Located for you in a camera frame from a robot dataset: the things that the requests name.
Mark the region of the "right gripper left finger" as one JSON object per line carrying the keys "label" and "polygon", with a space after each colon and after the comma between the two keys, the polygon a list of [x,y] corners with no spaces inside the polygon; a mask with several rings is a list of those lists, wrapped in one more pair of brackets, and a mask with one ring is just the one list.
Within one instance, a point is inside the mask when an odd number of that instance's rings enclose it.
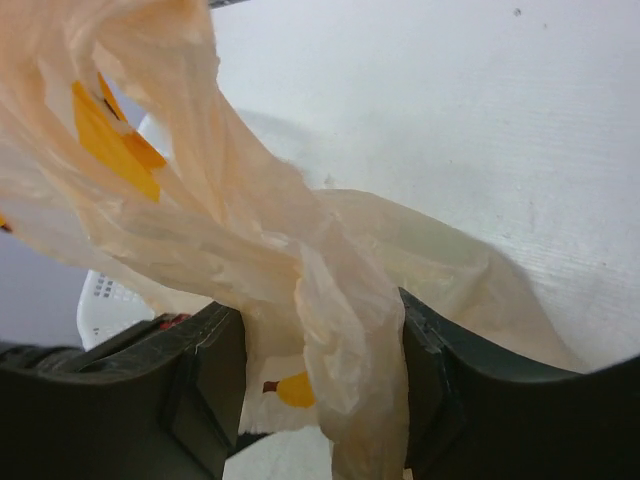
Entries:
{"label": "right gripper left finger", "polygon": [[5,479],[219,479],[244,400],[240,313],[212,303],[81,351],[1,345]]}

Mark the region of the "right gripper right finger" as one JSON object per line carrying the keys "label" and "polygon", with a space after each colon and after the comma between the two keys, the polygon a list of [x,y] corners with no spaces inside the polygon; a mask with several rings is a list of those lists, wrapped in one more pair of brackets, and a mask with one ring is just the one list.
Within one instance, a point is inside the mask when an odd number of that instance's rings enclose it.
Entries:
{"label": "right gripper right finger", "polygon": [[639,361],[580,374],[507,350],[403,292],[417,479],[635,479]]}

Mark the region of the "white plastic basket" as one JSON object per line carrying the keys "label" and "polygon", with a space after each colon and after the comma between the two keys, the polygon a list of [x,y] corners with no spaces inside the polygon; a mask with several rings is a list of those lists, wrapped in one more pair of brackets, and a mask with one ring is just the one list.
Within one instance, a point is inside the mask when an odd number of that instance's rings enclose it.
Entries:
{"label": "white plastic basket", "polygon": [[76,312],[76,325],[85,350],[154,318],[154,311],[137,293],[101,272],[87,272]]}

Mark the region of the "orange plastic bag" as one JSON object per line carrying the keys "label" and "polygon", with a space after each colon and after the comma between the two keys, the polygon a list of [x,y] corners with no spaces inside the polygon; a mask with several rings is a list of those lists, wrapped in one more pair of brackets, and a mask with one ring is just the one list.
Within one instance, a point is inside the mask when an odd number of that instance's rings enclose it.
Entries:
{"label": "orange plastic bag", "polygon": [[156,309],[248,329],[244,431],[318,425],[336,479],[397,479],[400,289],[500,346],[578,370],[504,257],[359,191],[313,190],[221,93],[203,1],[1,5],[1,220]]}

